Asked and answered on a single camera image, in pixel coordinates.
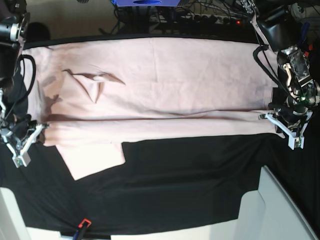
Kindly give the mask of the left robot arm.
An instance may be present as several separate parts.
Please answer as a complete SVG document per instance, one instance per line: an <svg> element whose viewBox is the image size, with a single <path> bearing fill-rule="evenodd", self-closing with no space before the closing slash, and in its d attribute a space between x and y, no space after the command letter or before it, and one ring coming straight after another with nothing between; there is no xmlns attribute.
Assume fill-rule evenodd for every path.
<svg viewBox="0 0 320 240"><path fill-rule="evenodd" d="M276 131L301 135L320 108L320 82L310 73L304 31L291 15L292 0L243 0L259 47L253 58L277 85L268 108Z"/></svg>

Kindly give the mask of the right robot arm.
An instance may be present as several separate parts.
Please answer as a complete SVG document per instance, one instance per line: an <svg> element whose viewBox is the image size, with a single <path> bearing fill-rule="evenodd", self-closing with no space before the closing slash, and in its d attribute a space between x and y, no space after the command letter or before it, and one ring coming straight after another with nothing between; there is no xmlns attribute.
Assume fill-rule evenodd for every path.
<svg viewBox="0 0 320 240"><path fill-rule="evenodd" d="M0 140L21 150L39 140L45 125L36 62L23 53L30 14L24 0L0 2Z"/></svg>

